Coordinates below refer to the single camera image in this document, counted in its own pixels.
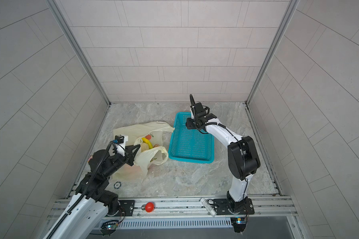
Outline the red emergency stop button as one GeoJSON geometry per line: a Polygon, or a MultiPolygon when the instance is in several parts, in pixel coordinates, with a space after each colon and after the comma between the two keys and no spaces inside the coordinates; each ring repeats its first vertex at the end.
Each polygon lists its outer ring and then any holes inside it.
{"type": "Polygon", "coordinates": [[[142,205],[141,208],[143,211],[145,211],[147,213],[151,213],[155,209],[155,204],[153,202],[148,202],[148,203],[142,205]]]}

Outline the aluminium corner post right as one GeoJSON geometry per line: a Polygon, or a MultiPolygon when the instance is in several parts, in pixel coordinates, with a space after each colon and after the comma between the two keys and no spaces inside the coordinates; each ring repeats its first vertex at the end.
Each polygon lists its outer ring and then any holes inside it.
{"type": "Polygon", "coordinates": [[[263,77],[264,77],[264,75],[266,73],[266,70],[267,70],[267,68],[268,68],[268,66],[269,66],[269,64],[270,64],[276,50],[277,50],[277,47],[278,47],[278,45],[279,45],[279,43],[280,43],[286,29],[287,29],[287,26],[288,26],[290,20],[292,19],[293,14],[297,9],[298,4],[299,4],[299,0],[291,0],[288,7],[286,8],[286,12],[285,12],[285,14],[283,16],[282,21],[280,22],[280,26],[279,26],[279,28],[278,28],[278,30],[276,32],[276,35],[275,35],[274,39],[272,40],[272,43],[271,43],[270,48],[268,50],[268,53],[267,53],[267,55],[265,57],[265,60],[264,60],[264,62],[262,64],[262,66],[260,68],[260,71],[259,71],[259,73],[257,75],[257,78],[256,78],[256,80],[254,82],[253,88],[250,91],[250,94],[249,94],[248,99],[246,101],[246,105],[250,105],[250,103],[253,101],[254,95],[255,95],[256,91],[258,90],[258,88],[259,88],[259,85],[260,85],[260,83],[261,83],[261,81],[262,81],[262,79],[263,79],[263,77]]]}

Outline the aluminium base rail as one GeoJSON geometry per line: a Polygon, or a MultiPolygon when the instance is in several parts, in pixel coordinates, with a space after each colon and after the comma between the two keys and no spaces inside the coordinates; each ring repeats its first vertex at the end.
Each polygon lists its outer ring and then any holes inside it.
{"type": "MultiPolygon", "coordinates": [[[[298,215],[292,199],[288,196],[259,195],[250,198],[254,214],[246,215],[244,213],[233,214],[228,209],[227,199],[219,196],[204,197],[156,197],[156,198],[120,198],[119,202],[126,211],[123,219],[164,219],[164,218],[246,218],[249,222],[255,217],[286,217],[291,218],[298,215]],[[209,199],[217,212],[212,217],[200,199],[209,199]],[[151,213],[142,210],[141,206],[153,202],[155,209],[151,213]]],[[[48,219],[57,222],[60,215],[64,212],[71,199],[57,200],[48,215],[48,219]]]]}

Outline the translucent cream plastic bag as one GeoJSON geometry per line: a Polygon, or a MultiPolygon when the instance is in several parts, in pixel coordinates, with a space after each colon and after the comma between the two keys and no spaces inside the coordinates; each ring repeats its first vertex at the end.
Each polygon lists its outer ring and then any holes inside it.
{"type": "Polygon", "coordinates": [[[163,133],[173,133],[174,127],[166,122],[154,121],[135,124],[113,130],[113,135],[125,137],[127,146],[139,146],[132,165],[124,165],[113,175],[113,179],[135,180],[144,178],[152,165],[162,165],[169,159],[168,150],[163,146],[163,133]]]}

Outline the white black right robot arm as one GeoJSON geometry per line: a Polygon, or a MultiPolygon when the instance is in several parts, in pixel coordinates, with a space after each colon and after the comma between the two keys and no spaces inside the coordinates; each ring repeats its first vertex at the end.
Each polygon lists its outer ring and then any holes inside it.
{"type": "Polygon", "coordinates": [[[254,140],[231,131],[210,108],[189,96],[191,117],[186,120],[187,129],[196,129],[202,134],[211,134],[227,148],[228,167],[233,176],[227,192],[228,209],[233,214],[254,214],[248,198],[248,186],[261,166],[254,140]]]}

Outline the white label block on rail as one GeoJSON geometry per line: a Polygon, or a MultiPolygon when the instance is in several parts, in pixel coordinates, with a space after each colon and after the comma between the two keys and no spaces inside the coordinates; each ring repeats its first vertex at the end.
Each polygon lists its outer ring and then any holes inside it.
{"type": "Polygon", "coordinates": [[[200,199],[200,203],[204,206],[204,208],[208,211],[208,213],[212,216],[215,217],[217,215],[216,210],[214,209],[213,204],[209,203],[209,199],[205,199],[205,198],[201,198],[200,199]]]}

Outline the aluminium corner post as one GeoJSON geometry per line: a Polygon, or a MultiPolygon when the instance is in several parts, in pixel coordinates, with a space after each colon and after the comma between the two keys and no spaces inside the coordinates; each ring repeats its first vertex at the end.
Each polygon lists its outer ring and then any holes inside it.
{"type": "Polygon", "coordinates": [[[260,83],[261,83],[261,81],[262,81],[262,79],[263,79],[263,77],[264,77],[264,75],[266,73],[266,70],[267,70],[267,68],[268,68],[268,66],[269,66],[269,64],[270,64],[276,50],[277,50],[277,47],[278,47],[278,45],[279,45],[279,43],[280,43],[286,29],[287,29],[287,26],[288,26],[290,20],[292,19],[293,14],[297,9],[298,4],[299,4],[299,0],[291,0],[288,7],[286,8],[286,12],[285,12],[285,14],[283,16],[282,21],[280,22],[280,26],[279,26],[279,28],[278,28],[278,30],[276,32],[276,35],[275,35],[274,39],[272,40],[272,43],[271,43],[270,48],[268,50],[268,53],[267,53],[267,55],[265,57],[265,60],[264,60],[264,62],[262,64],[262,66],[260,68],[260,71],[259,71],[259,73],[257,75],[257,78],[256,78],[256,80],[254,82],[253,88],[250,91],[250,94],[249,94],[248,99],[246,101],[246,105],[250,105],[250,103],[253,101],[254,95],[255,95],[256,91],[258,90],[258,88],[259,88],[259,85],[260,85],[260,83]]]}
{"type": "Polygon", "coordinates": [[[76,38],[73,35],[72,30],[67,24],[67,21],[62,15],[61,10],[59,9],[58,5],[56,4],[56,1],[53,0],[46,0],[46,4],[48,5],[52,15],[54,16],[56,22],[58,23],[59,27],[61,28],[62,32],[67,38],[68,43],[76,53],[76,56],[78,57],[80,63],[82,64],[83,68],[85,69],[86,73],[88,74],[89,78],[93,81],[97,89],[99,90],[100,94],[102,95],[103,99],[107,103],[107,105],[111,105],[111,102],[109,101],[103,87],[101,86],[100,82],[98,81],[98,78],[96,77],[92,67],[89,64],[88,59],[86,58],[83,50],[79,46],[76,38]]]}

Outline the circuit board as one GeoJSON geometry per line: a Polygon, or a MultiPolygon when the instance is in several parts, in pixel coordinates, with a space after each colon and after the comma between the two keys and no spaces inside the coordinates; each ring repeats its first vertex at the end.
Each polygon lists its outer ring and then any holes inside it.
{"type": "Polygon", "coordinates": [[[235,233],[243,233],[247,226],[247,219],[242,217],[230,218],[235,233]]]}
{"type": "Polygon", "coordinates": [[[102,236],[111,236],[118,228],[120,224],[119,220],[110,220],[104,222],[100,227],[102,236]]]}

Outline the left circuit board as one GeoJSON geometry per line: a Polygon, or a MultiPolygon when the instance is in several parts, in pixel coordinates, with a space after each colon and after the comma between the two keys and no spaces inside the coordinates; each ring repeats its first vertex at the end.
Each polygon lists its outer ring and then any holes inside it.
{"type": "Polygon", "coordinates": [[[110,220],[104,222],[100,227],[102,236],[111,236],[118,228],[120,224],[119,220],[110,220]]]}

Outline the aluminium corner post left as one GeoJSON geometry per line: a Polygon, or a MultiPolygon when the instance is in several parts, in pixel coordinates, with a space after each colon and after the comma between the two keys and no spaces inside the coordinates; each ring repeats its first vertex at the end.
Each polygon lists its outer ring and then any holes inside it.
{"type": "Polygon", "coordinates": [[[83,68],[85,69],[86,73],[88,74],[89,78],[93,81],[97,89],[99,90],[100,94],[102,95],[103,99],[107,103],[107,105],[111,105],[111,102],[109,101],[103,87],[101,86],[100,82],[98,81],[98,78],[96,77],[92,67],[89,64],[88,59],[86,58],[83,50],[79,46],[76,38],[73,35],[72,30],[67,24],[67,21],[62,15],[61,10],[59,9],[58,5],[56,4],[56,1],[53,0],[46,0],[46,4],[48,5],[52,15],[54,16],[56,22],[58,23],[59,27],[61,28],[62,32],[67,38],[68,43],[76,53],[76,56],[78,57],[80,63],[82,64],[83,68]]]}

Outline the teal plastic basket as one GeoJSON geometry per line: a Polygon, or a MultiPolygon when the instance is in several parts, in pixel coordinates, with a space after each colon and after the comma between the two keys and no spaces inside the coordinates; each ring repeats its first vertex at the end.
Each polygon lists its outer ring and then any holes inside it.
{"type": "Polygon", "coordinates": [[[176,114],[169,145],[169,158],[181,162],[212,163],[214,161],[214,137],[196,129],[187,129],[190,112],[176,114]]]}

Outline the yellow banana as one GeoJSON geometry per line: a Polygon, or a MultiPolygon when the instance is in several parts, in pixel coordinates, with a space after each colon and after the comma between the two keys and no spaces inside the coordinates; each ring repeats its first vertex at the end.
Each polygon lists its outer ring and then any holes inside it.
{"type": "Polygon", "coordinates": [[[145,137],[142,138],[142,141],[143,141],[143,143],[145,143],[145,144],[148,145],[148,148],[149,148],[149,149],[152,149],[152,148],[153,148],[152,143],[151,143],[148,139],[146,139],[145,137]]]}

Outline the ventilation grille strip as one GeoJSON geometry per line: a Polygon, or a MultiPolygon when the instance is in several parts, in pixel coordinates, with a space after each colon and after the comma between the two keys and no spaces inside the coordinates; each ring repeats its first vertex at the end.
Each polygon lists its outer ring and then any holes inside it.
{"type": "Polygon", "coordinates": [[[126,219],[118,230],[232,228],[230,218],[126,219]]]}

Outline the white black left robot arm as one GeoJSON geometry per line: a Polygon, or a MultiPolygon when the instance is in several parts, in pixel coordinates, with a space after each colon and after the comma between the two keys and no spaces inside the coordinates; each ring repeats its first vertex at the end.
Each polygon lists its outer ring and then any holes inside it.
{"type": "Polygon", "coordinates": [[[90,171],[46,239],[85,239],[96,226],[102,236],[111,236],[126,216],[116,193],[108,191],[110,177],[125,164],[132,166],[140,145],[126,145],[127,137],[117,135],[106,149],[99,150],[88,161],[90,171]]]}

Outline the right circuit board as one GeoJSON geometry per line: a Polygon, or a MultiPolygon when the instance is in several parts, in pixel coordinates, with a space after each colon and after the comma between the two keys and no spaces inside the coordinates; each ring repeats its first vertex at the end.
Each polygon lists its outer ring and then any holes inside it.
{"type": "Polygon", "coordinates": [[[230,218],[235,233],[243,233],[247,226],[247,219],[242,217],[230,218]]]}

